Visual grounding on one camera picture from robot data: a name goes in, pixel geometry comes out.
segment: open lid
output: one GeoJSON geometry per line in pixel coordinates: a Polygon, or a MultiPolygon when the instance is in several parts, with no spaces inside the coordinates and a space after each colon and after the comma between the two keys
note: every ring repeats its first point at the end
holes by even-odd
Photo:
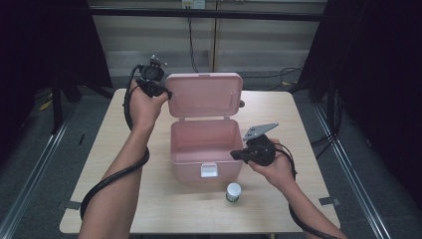
{"type": "Polygon", "coordinates": [[[228,117],[239,110],[242,78],[236,73],[171,74],[165,86],[176,118],[228,117]]]}

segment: pink box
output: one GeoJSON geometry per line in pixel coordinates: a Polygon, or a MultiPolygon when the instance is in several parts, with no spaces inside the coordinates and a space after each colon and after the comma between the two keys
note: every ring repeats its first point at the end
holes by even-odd
{"type": "Polygon", "coordinates": [[[235,73],[172,74],[165,86],[173,92],[170,114],[171,162],[180,182],[233,181],[242,167],[230,151],[243,148],[239,125],[242,78],[235,73]],[[186,119],[213,117],[212,119],[186,119]]]}

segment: wooden table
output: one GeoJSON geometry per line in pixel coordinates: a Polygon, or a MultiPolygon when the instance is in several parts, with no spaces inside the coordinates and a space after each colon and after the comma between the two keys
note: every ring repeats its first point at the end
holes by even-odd
{"type": "MultiPolygon", "coordinates": [[[[125,142],[129,129],[123,116],[124,90],[117,90],[106,112],[72,201],[82,201],[100,181],[125,142]]],[[[267,133],[278,138],[293,154],[298,172],[297,182],[316,207],[339,226],[333,206],[321,206],[318,199],[328,197],[292,95],[280,92],[242,92],[245,106],[231,117],[239,123],[242,136],[250,126],[278,122],[267,133]]],[[[172,174],[170,162],[170,126],[178,119],[162,107],[148,147],[151,158],[143,169],[139,201],[131,233],[134,234],[214,234],[214,233],[283,233],[302,231],[292,220],[283,194],[259,173],[243,164],[236,182],[242,194],[235,203],[225,198],[227,183],[187,186],[172,174]]],[[[60,229],[79,233],[78,210],[65,212],[60,229]]]]}

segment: white latch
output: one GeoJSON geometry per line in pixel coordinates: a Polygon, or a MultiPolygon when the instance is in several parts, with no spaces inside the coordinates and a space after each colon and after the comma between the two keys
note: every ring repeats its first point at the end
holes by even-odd
{"type": "Polygon", "coordinates": [[[201,177],[216,177],[218,176],[217,163],[205,162],[201,165],[201,177]]]}

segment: human hand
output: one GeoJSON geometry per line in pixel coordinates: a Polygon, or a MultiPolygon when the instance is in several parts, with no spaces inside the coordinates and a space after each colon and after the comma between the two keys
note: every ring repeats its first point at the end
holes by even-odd
{"type": "Polygon", "coordinates": [[[161,106],[168,100],[167,93],[163,93],[156,98],[151,98],[137,86],[134,80],[132,80],[130,88],[132,94],[129,105],[133,128],[154,126],[155,121],[161,113],[161,106]]]}
{"type": "MultiPolygon", "coordinates": [[[[280,143],[277,139],[270,138],[272,143],[280,143]]],[[[283,150],[280,145],[275,145],[277,149],[283,150]]],[[[250,160],[248,164],[251,168],[261,173],[266,179],[279,190],[286,188],[287,185],[295,183],[292,175],[292,168],[286,156],[280,152],[276,152],[276,159],[268,166],[261,166],[250,160]]]]}

